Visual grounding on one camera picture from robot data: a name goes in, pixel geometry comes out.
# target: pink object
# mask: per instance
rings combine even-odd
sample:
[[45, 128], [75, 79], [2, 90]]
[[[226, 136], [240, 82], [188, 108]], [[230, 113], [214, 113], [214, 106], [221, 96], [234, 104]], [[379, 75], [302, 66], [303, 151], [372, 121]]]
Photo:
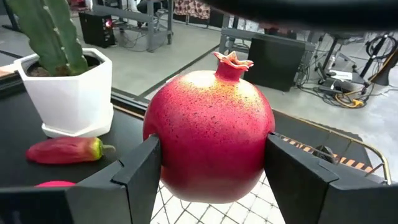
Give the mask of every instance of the pink object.
[[253, 62], [235, 52], [214, 55], [216, 72], [177, 76], [156, 93], [144, 119], [144, 139], [160, 137], [163, 183], [191, 202], [229, 203], [249, 193], [275, 130], [264, 95], [239, 79]]
[[36, 187], [69, 187], [73, 185], [75, 185], [75, 183], [62, 181], [62, 180], [55, 180], [55, 181], [48, 181], [41, 183], [39, 185], [36, 185]]

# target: computer tower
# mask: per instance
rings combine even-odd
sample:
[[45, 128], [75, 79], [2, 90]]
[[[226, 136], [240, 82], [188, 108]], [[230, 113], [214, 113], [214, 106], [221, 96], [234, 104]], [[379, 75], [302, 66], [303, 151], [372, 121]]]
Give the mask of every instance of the computer tower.
[[259, 35], [252, 39], [248, 55], [248, 60], [252, 60], [254, 66], [244, 74], [243, 79], [255, 85], [287, 92], [294, 85], [304, 52], [303, 41]]
[[79, 12], [79, 18], [86, 44], [103, 48], [115, 44], [111, 15], [102, 12]]

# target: potted cactus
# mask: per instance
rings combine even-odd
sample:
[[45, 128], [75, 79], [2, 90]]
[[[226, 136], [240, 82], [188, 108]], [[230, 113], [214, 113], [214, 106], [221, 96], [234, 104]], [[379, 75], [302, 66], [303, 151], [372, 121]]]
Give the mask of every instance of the potted cactus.
[[77, 39], [67, 0], [7, 0], [33, 55], [14, 63], [49, 137], [107, 133], [112, 62]]

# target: white pot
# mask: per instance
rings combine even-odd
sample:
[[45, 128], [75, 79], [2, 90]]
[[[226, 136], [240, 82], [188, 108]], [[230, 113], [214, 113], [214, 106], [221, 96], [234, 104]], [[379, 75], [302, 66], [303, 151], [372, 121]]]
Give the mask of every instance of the white pot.
[[102, 63], [73, 77], [27, 76], [37, 54], [14, 61], [48, 137], [97, 137], [111, 129], [112, 61], [96, 49], [83, 52]]

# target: red pepper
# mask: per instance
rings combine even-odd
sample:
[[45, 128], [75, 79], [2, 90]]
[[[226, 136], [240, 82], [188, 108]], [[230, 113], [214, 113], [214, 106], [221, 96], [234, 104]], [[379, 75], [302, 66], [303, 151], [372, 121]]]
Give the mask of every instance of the red pepper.
[[109, 148], [114, 149], [99, 138], [60, 137], [34, 144], [26, 157], [40, 164], [74, 164], [97, 161]]

